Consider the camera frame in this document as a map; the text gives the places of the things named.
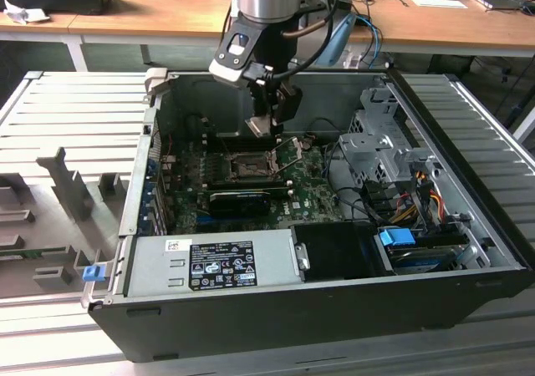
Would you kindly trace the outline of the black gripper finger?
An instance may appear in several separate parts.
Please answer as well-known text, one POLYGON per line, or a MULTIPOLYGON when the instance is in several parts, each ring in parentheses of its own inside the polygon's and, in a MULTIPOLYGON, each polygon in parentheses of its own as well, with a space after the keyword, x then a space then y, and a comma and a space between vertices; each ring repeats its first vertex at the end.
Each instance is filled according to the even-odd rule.
POLYGON ((265 85, 250 83, 249 92, 253 103, 253 116, 270 117, 272 101, 268 88, 265 85))
POLYGON ((283 132, 283 123, 293 119, 302 102, 303 91, 289 83, 281 83, 276 90, 276 104, 272 109, 271 135, 283 132))

